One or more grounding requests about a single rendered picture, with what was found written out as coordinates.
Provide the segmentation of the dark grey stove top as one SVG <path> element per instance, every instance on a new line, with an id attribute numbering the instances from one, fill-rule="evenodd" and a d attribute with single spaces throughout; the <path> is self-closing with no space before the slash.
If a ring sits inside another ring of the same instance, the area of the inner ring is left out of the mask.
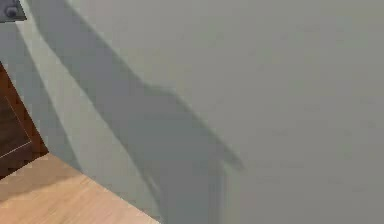
<path id="1" fill-rule="evenodd" d="M 19 0 L 0 0 L 0 23 L 25 20 L 26 15 Z"/>

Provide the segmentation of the dark brown wooden cabinet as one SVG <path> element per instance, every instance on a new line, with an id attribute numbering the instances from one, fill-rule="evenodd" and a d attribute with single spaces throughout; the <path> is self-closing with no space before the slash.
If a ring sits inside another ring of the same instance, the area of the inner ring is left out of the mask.
<path id="1" fill-rule="evenodd" d="M 0 62 L 0 180 L 47 153 L 40 133 Z"/>

